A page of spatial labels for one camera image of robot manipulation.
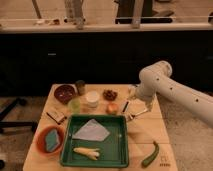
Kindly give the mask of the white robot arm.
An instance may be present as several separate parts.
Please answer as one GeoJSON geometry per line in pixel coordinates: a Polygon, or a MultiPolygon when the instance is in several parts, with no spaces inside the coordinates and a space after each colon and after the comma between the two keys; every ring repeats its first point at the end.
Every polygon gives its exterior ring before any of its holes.
{"type": "Polygon", "coordinates": [[[134,89],[134,97],[150,103],[154,95],[160,93],[213,128],[213,97],[172,80],[171,74],[172,67],[167,61],[143,68],[139,73],[140,84],[134,89]]]}

